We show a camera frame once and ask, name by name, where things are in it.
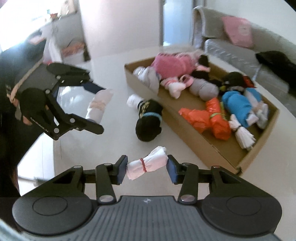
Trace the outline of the black sock with red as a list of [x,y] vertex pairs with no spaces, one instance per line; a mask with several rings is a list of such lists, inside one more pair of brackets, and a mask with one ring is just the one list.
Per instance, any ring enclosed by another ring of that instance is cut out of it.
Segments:
[[246,88],[255,88],[254,82],[246,75],[235,78],[231,84],[231,90],[243,92]]

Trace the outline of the grey sock roll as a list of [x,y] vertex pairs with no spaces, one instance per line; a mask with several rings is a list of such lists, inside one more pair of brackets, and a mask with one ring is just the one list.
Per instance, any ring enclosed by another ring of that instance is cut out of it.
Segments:
[[209,101],[218,96],[219,88],[204,79],[194,78],[192,85],[189,87],[189,92],[203,101]]

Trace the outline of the white bag with red band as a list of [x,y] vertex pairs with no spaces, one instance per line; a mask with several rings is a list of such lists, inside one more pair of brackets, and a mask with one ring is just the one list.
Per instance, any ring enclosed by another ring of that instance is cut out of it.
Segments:
[[158,146],[146,157],[128,163],[126,166],[126,174],[129,180],[135,180],[144,173],[153,172],[166,166],[167,162],[167,149]]

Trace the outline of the small orange bag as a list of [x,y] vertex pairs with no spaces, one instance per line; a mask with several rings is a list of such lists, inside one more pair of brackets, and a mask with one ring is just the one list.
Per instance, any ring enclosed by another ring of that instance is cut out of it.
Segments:
[[206,110],[181,108],[179,115],[199,133],[203,133],[211,128],[210,114]]

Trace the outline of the pink fluffy sock roll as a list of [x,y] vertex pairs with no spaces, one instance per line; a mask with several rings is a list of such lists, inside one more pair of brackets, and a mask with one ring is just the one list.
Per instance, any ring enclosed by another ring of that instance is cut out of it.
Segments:
[[167,79],[191,74],[195,70],[196,64],[196,58],[190,54],[159,53],[151,66],[155,69],[156,73],[161,75],[162,79]]

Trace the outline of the white sock roll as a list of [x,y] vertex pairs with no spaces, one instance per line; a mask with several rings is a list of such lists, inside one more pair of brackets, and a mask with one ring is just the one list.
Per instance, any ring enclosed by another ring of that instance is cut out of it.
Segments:
[[159,83],[162,77],[153,67],[140,66],[133,71],[133,75],[135,75],[152,92],[158,94]]

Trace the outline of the white pink striped sock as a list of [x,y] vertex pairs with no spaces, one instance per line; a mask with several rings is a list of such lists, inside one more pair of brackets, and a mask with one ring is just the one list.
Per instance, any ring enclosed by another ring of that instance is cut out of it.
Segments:
[[113,97],[112,89],[104,89],[98,91],[89,103],[86,113],[86,119],[100,124],[104,115],[107,104]]

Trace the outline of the black sock with blue band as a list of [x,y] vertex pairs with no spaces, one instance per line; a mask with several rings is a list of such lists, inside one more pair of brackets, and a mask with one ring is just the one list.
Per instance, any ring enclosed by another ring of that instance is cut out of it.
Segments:
[[129,96],[126,104],[138,111],[135,126],[137,138],[143,142],[153,141],[162,132],[163,106],[153,99],[146,100],[136,94]]

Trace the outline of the white and blue sock bundle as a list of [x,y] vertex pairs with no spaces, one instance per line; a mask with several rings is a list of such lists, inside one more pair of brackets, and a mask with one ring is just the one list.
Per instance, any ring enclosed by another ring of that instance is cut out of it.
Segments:
[[268,122],[268,105],[263,101],[261,94],[255,88],[246,88],[244,96],[252,105],[252,111],[258,117],[257,126],[265,129]]

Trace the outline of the black and pink sock roll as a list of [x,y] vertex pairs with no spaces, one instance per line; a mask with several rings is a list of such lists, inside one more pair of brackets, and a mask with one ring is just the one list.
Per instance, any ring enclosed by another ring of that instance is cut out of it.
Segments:
[[209,67],[208,56],[201,55],[196,64],[196,69],[192,72],[192,76],[197,79],[209,80],[209,73],[211,68]]

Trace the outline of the grey sofa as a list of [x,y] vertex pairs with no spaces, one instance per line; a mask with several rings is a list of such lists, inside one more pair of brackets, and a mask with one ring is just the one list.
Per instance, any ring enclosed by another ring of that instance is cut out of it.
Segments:
[[273,95],[295,95],[295,44],[268,29],[198,6],[192,44],[253,77]]

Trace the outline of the black sock with yellow dot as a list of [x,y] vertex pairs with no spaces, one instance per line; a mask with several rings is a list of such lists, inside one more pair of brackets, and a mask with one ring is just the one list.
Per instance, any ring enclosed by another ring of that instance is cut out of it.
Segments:
[[230,72],[222,77],[223,86],[226,89],[230,89],[231,87],[245,87],[245,82],[243,75],[239,72]]

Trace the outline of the white bag with black band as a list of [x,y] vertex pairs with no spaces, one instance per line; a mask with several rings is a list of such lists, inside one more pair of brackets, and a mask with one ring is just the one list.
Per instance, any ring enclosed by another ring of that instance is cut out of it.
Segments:
[[228,123],[241,149],[250,151],[256,142],[254,135],[241,125],[234,114],[231,114]]

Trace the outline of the blue sock roll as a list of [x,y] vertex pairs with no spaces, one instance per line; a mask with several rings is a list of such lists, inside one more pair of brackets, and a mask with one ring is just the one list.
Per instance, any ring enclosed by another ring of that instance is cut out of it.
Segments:
[[243,127],[248,128],[259,120],[252,110],[250,101],[240,92],[227,91],[223,94],[222,101],[224,108],[230,114],[234,114]]

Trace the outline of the orange plastic bag roll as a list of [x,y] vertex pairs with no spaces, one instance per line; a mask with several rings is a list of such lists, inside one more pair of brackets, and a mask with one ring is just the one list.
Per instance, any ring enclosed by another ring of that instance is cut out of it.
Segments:
[[231,136],[231,128],[225,117],[223,105],[217,97],[206,102],[206,111],[209,113],[211,132],[214,137],[227,141]]

